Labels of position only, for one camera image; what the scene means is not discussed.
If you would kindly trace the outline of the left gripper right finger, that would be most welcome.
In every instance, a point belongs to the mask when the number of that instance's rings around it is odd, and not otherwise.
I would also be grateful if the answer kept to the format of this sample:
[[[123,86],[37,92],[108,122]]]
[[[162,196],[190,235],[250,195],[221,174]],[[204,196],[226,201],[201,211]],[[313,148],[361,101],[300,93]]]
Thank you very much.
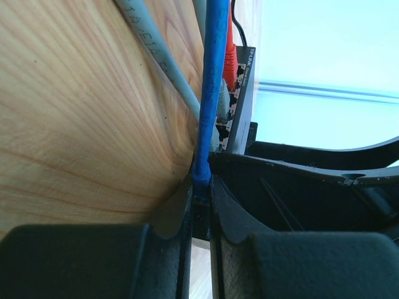
[[[398,246],[378,233],[276,232],[211,182],[215,298],[397,298]]]

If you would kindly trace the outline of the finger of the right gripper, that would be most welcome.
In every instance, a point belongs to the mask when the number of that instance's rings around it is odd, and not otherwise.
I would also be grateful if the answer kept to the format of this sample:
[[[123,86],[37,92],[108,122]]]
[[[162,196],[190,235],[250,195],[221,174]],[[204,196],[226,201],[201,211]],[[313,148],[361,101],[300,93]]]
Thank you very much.
[[[383,231],[398,224],[398,167],[322,169],[244,155],[209,157],[244,210],[274,230]]]
[[[255,141],[247,156],[310,167],[387,167],[398,161],[398,137],[355,149],[320,149]]]

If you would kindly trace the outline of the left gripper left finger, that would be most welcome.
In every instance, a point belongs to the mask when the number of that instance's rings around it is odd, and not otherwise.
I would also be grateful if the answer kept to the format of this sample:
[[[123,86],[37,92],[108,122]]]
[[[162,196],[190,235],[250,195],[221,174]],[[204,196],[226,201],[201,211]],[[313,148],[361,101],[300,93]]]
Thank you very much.
[[[192,181],[143,224],[21,225],[1,241],[2,298],[188,298]]]

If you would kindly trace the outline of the black network switch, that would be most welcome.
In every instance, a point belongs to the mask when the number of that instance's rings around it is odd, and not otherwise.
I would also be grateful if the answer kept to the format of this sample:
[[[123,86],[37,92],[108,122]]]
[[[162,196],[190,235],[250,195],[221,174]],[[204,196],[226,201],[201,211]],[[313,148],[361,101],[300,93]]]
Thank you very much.
[[[229,92],[228,114],[224,121],[216,122],[219,132],[217,149],[219,153],[244,154],[251,123],[256,49],[237,46],[236,54],[238,72],[234,88]],[[209,204],[195,199],[192,244],[209,250],[209,238]]]

